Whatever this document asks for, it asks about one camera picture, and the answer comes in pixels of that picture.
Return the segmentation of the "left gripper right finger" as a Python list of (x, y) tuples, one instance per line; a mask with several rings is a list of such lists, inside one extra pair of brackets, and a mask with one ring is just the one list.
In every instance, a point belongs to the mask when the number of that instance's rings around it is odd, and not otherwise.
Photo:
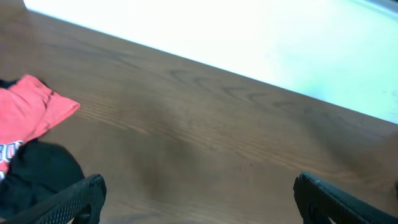
[(293, 190), (304, 224), (397, 224), (397, 217), (306, 172)]

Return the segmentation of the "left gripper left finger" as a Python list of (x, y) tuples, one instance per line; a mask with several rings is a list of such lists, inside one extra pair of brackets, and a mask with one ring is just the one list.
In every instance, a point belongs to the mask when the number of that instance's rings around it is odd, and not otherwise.
[(106, 200), (102, 175), (91, 175), (43, 202), (6, 219), (4, 224), (98, 224)]

